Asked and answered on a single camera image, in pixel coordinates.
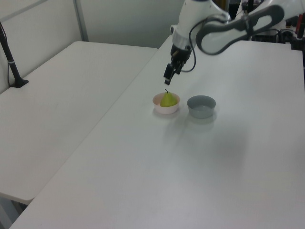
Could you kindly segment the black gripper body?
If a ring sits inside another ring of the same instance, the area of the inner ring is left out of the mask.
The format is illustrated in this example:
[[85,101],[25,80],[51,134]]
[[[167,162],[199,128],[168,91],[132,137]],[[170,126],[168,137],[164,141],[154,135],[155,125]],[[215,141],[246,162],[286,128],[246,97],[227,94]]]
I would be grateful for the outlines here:
[[174,69],[182,69],[186,62],[189,60],[192,53],[191,47],[188,45],[186,49],[180,49],[176,45],[171,48],[171,65]]

